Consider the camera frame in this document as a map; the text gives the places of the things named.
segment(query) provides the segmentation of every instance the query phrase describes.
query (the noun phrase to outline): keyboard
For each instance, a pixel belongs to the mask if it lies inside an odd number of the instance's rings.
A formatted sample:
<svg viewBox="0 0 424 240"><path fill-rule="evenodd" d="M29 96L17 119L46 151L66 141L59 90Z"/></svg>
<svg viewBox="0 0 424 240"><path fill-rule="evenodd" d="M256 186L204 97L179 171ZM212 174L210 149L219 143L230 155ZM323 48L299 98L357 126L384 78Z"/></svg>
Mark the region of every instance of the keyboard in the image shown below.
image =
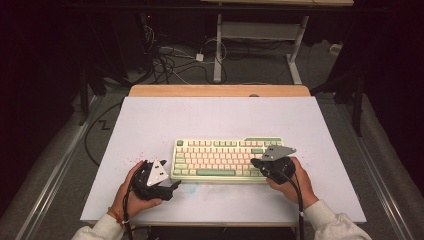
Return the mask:
<svg viewBox="0 0 424 240"><path fill-rule="evenodd" d="M197 182L265 182L250 159L260 159L270 145L283 146L283 139L178 139L174 143L171 178Z"/></svg>

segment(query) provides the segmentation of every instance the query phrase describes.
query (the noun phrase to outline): white sleeve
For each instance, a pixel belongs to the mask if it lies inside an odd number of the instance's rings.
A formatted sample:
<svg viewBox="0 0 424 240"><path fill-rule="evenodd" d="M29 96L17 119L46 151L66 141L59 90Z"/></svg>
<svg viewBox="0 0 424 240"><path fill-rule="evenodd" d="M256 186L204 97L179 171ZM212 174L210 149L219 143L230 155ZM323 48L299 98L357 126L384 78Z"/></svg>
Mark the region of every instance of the white sleeve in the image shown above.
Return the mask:
<svg viewBox="0 0 424 240"><path fill-rule="evenodd" d="M315 230L315 240L350 240L371 237L344 213L335 214L323 200L305 209L305 215Z"/></svg>
<svg viewBox="0 0 424 240"><path fill-rule="evenodd" d="M72 240L116 240L121 239L123 235L124 230L116 220L108 214L105 214L93 228L88 226L80 228L75 233Z"/></svg>

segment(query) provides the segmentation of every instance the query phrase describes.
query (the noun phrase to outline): spacebar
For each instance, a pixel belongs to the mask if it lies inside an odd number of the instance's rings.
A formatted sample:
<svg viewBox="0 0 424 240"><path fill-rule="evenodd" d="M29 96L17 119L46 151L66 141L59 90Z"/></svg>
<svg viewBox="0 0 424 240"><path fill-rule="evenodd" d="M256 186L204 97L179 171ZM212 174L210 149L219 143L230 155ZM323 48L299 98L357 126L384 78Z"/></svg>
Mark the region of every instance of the spacebar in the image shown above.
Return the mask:
<svg viewBox="0 0 424 240"><path fill-rule="evenodd" d="M234 170L197 170L198 176L234 176L236 172Z"/></svg>

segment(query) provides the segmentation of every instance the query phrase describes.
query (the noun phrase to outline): black controller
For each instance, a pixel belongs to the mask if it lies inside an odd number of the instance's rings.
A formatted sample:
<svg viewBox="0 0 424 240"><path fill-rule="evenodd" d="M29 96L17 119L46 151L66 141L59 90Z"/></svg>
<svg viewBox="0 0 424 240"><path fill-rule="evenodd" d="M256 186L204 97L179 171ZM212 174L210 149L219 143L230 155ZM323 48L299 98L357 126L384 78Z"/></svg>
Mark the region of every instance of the black controller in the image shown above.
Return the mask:
<svg viewBox="0 0 424 240"><path fill-rule="evenodd" d="M160 164L163 166L166 163L165 160L160 161ZM152 168L154 168L153 163L144 161L143 165L134 173L134 176L131 181L131 187L135 195L143 200L150 200L153 198L160 198L165 201L169 201L173 195L173 191L178 188L181 180L173 183L171 186L159 186L160 182L151 185L149 183L149 176L152 173Z"/></svg>
<svg viewBox="0 0 424 240"><path fill-rule="evenodd" d="M262 175L271 178L278 184L285 183L287 178L291 178L296 171L296 167L290 157L282 157L273 161L253 158L250 162L261 171Z"/></svg>

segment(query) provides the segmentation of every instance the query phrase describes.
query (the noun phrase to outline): white table surface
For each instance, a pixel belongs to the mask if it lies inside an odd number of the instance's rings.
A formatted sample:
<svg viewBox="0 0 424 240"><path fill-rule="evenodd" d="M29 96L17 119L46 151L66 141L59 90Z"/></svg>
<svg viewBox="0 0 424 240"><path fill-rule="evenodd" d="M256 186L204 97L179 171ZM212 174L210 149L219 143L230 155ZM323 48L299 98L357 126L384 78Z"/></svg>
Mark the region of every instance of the white table surface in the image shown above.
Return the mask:
<svg viewBox="0 0 424 240"><path fill-rule="evenodd" d="M179 138L282 137L334 212L366 222L314 97L127 97L81 215L95 222L140 160L170 160ZM170 170L170 161L165 164ZM264 184L183 182L141 225L294 226L297 205Z"/></svg>

